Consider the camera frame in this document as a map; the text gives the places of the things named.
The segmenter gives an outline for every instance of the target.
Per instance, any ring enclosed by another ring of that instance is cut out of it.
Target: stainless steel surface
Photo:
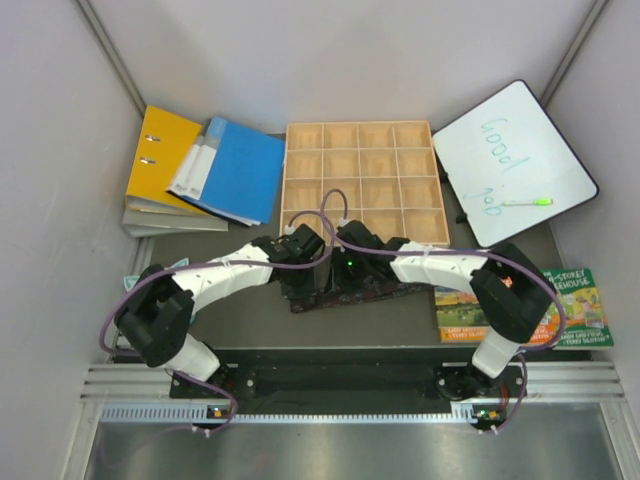
[[[573,62],[578,57],[578,54],[582,50],[582,47],[584,47],[598,20],[604,13],[605,8],[610,3],[611,0],[595,0],[593,2],[589,13],[580,26],[578,33],[573,39],[573,42],[571,42],[567,53],[565,53],[564,57],[562,57],[562,61],[558,65],[558,68],[556,68],[556,71],[551,77],[551,80],[549,80],[549,83],[547,84],[544,92],[542,93],[542,96],[540,97],[540,103],[543,107],[546,108],[553,99],[553,96],[558,91],[558,88],[560,88],[560,85],[562,85],[562,81],[571,70]]]
[[[629,404],[603,403],[601,408],[625,480],[640,478],[640,435]]]
[[[74,435],[69,444],[60,480],[84,478],[102,414],[102,405],[79,403],[74,414]]]
[[[530,362],[525,403],[624,403],[624,391],[611,362]],[[93,365],[81,393],[83,402],[170,401],[171,379],[145,365]],[[486,403],[474,399],[467,403]],[[227,400],[174,400],[173,403],[227,405]]]
[[[111,461],[166,425],[101,424]],[[237,425],[171,432],[87,480],[622,479],[597,405],[527,405],[498,437],[466,425]]]
[[[455,247],[476,246],[468,225],[456,225],[460,207],[449,185],[443,195]],[[279,204],[274,212],[279,211]],[[164,235],[155,240],[151,263],[171,265],[188,256],[202,262],[225,255],[260,235],[278,235],[278,215],[270,225],[228,232]],[[561,265],[549,225],[544,223],[513,238],[540,268]],[[440,343],[431,292],[365,305],[293,314],[277,283],[236,293],[198,313],[192,334],[214,348],[433,346]]]

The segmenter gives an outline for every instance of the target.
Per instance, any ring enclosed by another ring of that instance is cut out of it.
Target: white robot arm
[[[372,235],[360,222],[351,222],[342,230],[344,238],[351,242]],[[180,271],[157,279],[125,304],[115,323],[150,367],[180,370],[207,381],[220,362],[207,345],[188,333],[191,315],[239,290],[273,280],[290,281],[291,275],[299,274],[268,264],[308,263],[322,245],[320,237],[306,225],[275,241],[261,237],[225,257],[212,259],[209,263],[218,264],[217,268]],[[511,244],[500,248],[500,255],[537,271]],[[392,239],[385,250],[398,254],[354,255],[366,257],[367,266],[375,264],[375,268],[400,282],[439,285],[478,297],[491,326],[473,355],[471,368],[488,381],[498,377],[520,346],[529,340],[551,303],[535,283],[486,258],[465,254],[438,256],[436,253],[444,249],[407,239]],[[424,254],[402,256],[403,252]],[[162,267],[150,267],[141,279],[158,270]],[[512,285],[506,285],[506,278]]]

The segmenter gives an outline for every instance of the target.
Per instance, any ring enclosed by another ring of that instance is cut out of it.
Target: wooden compartment
[[[286,178],[322,178],[322,150],[287,153]]]
[[[287,148],[308,150],[322,148],[322,124],[298,123],[287,128]]]
[[[391,123],[360,123],[360,148],[393,148],[393,126]]]
[[[442,208],[440,185],[436,177],[400,178],[404,208]]]
[[[430,147],[431,130],[427,122],[398,122],[394,124],[396,147]]]
[[[398,170],[401,177],[436,174],[436,159],[431,148],[398,150]]]
[[[362,208],[400,208],[397,178],[363,178]]]
[[[295,212],[318,210],[323,195],[339,188],[349,202],[349,219],[363,221],[385,241],[408,236],[449,244],[427,122],[292,124],[287,135],[281,234]],[[332,195],[327,214],[336,228],[342,207],[340,196]],[[329,240],[319,219],[307,215],[301,221]]]
[[[283,210],[317,210],[322,198],[321,180],[285,180]]]
[[[324,148],[357,148],[358,130],[355,123],[326,123]]]
[[[418,243],[449,245],[443,210],[404,210],[407,237]]]
[[[360,208],[360,179],[359,178],[327,178],[324,181],[324,195],[332,188],[339,188],[347,196],[347,202],[349,202],[349,209]],[[329,197],[327,202],[327,209],[340,209],[342,208],[342,197],[337,193],[334,193]]]
[[[325,177],[359,177],[357,150],[327,150],[324,152]]]
[[[383,242],[391,237],[404,237],[401,210],[363,210],[363,223]]]
[[[382,150],[361,150],[360,171],[363,177],[395,177],[396,151],[392,148]]]
[[[280,227],[280,231],[284,231],[284,227],[289,225],[289,222],[293,218],[296,212],[282,212],[282,226]],[[301,223],[306,223],[314,232],[320,232],[320,217],[316,215],[300,215],[293,221],[293,225],[295,227],[300,226]]]

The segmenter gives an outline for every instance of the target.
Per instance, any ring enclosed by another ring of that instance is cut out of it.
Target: gray wall
[[[0,477],[54,478],[134,242],[140,119],[69,0],[0,4]]]
[[[640,420],[640,2],[611,3],[550,114],[601,193],[553,222],[565,264],[593,269],[612,326],[612,358]]]
[[[592,0],[92,0],[147,103],[268,131],[542,93]]]

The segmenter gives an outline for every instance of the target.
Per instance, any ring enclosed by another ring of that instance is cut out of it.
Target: purple cable
[[[342,203],[344,205],[344,211],[342,213],[342,217],[347,218],[347,215],[349,215],[349,202],[347,202],[347,196],[339,188],[332,188],[331,190],[329,190],[327,193],[324,194],[324,197],[322,197],[322,203],[320,204],[320,214],[324,215],[324,217],[326,218],[325,209],[327,207],[327,201],[329,200],[329,197],[333,193],[337,193],[342,197]]]
[[[518,398],[516,399],[516,403],[513,405],[511,412],[509,412],[509,415],[507,416],[505,421],[502,422],[500,426],[496,427],[496,430],[495,430],[496,435],[502,432],[502,430],[504,430],[506,426],[513,421],[512,420],[513,417],[515,417],[516,413],[518,413],[518,410],[520,410],[520,406],[522,405],[522,400],[524,400],[524,394],[527,389],[527,381],[529,380],[529,376],[527,374],[527,361],[525,360],[524,355],[522,353],[517,353],[516,357],[518,357],[518,360],[520,360],[522,364],[522,385],[520,386],[520,391],[518,392]]]

